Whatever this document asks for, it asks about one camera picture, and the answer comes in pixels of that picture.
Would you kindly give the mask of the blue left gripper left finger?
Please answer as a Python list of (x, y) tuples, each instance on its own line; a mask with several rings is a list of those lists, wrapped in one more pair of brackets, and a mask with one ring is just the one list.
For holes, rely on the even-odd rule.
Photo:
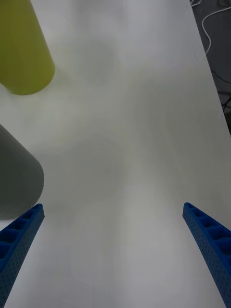
[(0, 307), (4, 307), (24, 259), (44, 220), (37, 204), (0, 231)]

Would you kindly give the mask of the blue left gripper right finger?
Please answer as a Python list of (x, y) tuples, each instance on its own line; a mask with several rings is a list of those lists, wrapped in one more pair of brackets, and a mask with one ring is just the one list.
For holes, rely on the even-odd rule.
[(182, 214), (227, 308), (231, 307), (231, 231), (185, 203)]

